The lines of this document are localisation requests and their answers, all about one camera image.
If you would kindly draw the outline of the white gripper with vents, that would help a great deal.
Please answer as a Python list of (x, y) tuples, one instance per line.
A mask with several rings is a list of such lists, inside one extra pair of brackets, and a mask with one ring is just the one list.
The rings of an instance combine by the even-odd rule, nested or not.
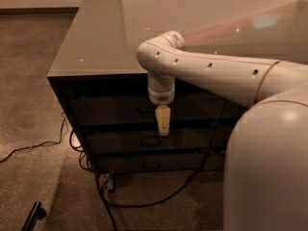
[(148, 88), (149, 100), (157, 105), (155, 110), (155, 117), (158, 124), (159, 134), (161, 136), (167, 136), (169, 134), (169, 123), (170, 123), (170, 108), (168, 105), (174, 99), (175, 89), (167, 91), (156, 91), (152, 88)]

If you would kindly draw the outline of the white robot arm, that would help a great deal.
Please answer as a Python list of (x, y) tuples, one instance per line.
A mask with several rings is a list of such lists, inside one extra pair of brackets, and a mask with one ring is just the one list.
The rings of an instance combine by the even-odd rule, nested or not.
[(137, 59), (163, 136), (177, 80), (245, 108), (226, 149), (223, 230), (308, 231), (308, 67), (184, 47), (169, 31), (143, 42)]

